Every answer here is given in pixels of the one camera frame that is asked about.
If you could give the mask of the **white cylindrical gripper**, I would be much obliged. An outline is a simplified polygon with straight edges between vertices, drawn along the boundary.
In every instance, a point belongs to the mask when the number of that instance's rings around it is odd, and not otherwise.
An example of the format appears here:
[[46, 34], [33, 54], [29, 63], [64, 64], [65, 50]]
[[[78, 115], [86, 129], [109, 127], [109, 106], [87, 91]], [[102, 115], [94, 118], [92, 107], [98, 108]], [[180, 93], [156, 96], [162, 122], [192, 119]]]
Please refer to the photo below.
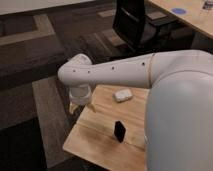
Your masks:
[[71, 114], [78, 108], [78, 105], [84, 106], [88, 104], [88, 108], [93, 112], [96, 112], [96, 109], [93, 104], [91, 104], [91, 88], [89, 85], [80, 85], [78, 87], [71, 87], [69, 89], [69, 99], [72, 103], [69, 106], [69, 112]]

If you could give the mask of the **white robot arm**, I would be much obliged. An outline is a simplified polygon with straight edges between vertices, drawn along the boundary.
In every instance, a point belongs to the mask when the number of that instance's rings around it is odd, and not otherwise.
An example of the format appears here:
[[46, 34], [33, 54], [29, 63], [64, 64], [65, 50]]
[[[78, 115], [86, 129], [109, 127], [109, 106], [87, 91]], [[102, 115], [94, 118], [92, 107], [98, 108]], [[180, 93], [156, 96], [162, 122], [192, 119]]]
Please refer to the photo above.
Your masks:
[[101, 64], [77, 54], [58, 78], [76, 105], [90, 102], [93, 85], [147, 88], [147, 171], [213, 171], [212, 53], [156, 52]]

